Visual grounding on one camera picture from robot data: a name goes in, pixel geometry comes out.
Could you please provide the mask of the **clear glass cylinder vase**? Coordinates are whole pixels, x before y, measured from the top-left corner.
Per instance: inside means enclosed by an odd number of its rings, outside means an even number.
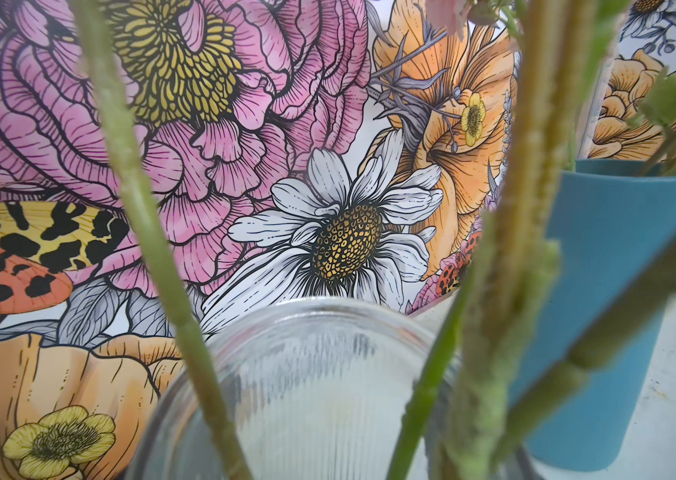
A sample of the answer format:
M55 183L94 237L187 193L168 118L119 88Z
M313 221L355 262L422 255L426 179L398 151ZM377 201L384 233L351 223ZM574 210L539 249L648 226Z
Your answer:
M385 479L435 333L385 307L300 299L253 311L206 345L254 479ZM407 479L429 479L451 361ZM189 377L159 401L124 479L227 479Z

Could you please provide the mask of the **pink-edged white carnation stem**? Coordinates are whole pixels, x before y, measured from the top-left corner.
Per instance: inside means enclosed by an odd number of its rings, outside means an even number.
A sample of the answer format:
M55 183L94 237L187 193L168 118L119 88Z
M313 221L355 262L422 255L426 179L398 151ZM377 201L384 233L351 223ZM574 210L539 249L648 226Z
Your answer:
M595 1L532 1L513 111L508 166L472 268L485 266L461 323L461 368L431 463L433 479L485 479L503 433L509 389L559 267L544 238L561 165L585 95Z

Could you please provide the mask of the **teal ceramic vase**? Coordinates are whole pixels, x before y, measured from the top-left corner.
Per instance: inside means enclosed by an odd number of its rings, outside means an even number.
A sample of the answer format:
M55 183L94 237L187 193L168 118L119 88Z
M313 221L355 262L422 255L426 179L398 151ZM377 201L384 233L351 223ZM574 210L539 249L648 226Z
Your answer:
M516 403L569 344L676 234L676 176L627 160L579 160L562 176L547 235L561 244L562 273L510 390ZM562 469L591 472L617 458L636 408L663 314L538 427L529 452Z

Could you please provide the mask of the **small orange flower stem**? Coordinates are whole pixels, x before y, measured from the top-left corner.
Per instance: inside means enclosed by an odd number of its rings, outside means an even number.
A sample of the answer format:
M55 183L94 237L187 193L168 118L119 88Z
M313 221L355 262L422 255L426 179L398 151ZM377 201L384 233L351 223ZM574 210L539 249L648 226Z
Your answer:
M595 2L597 2L598 4L598 11L594 23L592 46L590 48L589 59L582 73L584 82L581 91L582 93L584 93L585 97L581 102L579 108L577 109L576 115L582 103L588 98L589 91L596 77L596 73L598 69L602 66L604 59L607 55L607 52L610 48L613 37L617 32L621 18L629 7L628 3L625 1L595 1ZM526 6L517 6L515 9L513 9L508 13L509 25L512 30L513 36L516 38L519 44L521 55L522 55L522 44L524 40L522 21L526 16L529 3ZM545 296L541 308L538 312L536 321L534 323L534 330L532 332L531 338L535 333L536 324L540 317L540 312L557 279L560 269L560 262L562 258L560 245L557 241L550 240L547 238L546 230L549 221L551 219L552 209L560 187L563 171L567 166L569 166L572 163L572 160L573 156L570 150L569 157L561 165L561 174L559 176L557 190L554 195L554 201L550 209L550 215L544 232L545 240L554 242L559 248L560 253L559 267L556 272L555 278L552 280L551 288L548 294ZM480 242L486 236L487 229L485 225L484 228L485 228L484 233ZM473 305L475 302L476 293L479 289L480 279L482 277L482 274L487 270L485 266L481 266L478 268L478 271L476 273L473 273L471 271L477 256L479 244L476 250L475 257L471 265L467 268L465 272L465 277L461 283L460 289L458 290L455 296L454 303L450 307L446 319L444 321L444 324L440 328L436 340L433 344L433 347L426 359L421 375L414 385L412 396L406 405L405 412L401 420L401 429L396 441L391 463L387 472L388 477L391 479L404 479L408 476L417 447L425 434L426 426L428 424L428 421L430 420L432 412L435 409L438 390L439 387L441 386L440 384L442 384L445 379L445 375L449 369L451 361L454 360L456 356L458 356L461 362L461 344L462 344L461 335L463 332L461 323L465 317L465 312L467 308ZM447 423L449 400L447 403L447 412L445 414L445 426ZM512 408L514 404L515 403L510 402L508 397L506 420L508 417L509 410Z

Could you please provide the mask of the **cream ranunculus flower stem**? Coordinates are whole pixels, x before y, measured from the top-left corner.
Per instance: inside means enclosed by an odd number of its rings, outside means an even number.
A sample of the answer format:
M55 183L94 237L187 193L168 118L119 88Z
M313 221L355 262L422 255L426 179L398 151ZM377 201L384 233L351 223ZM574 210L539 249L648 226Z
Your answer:
M676 237L509 410L490 458L495 470L542 421L586 386L676 294Z

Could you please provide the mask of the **large orange-yellow flower stem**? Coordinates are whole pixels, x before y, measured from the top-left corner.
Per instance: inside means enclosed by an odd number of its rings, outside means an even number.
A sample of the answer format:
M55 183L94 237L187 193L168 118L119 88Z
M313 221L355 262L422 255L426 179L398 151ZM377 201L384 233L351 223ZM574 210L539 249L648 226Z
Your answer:
M108 25L96 1L72 1L70 9L87 75L93 85L109 162L119 180L118 197L137 237L142 261L156 286L167 319L173 325L184 370L211 430L223 472L229 479L251 479L253 475L234 423L229 418L210 351L191 310L160 222L151 178L142 168L134 117L115 62Z

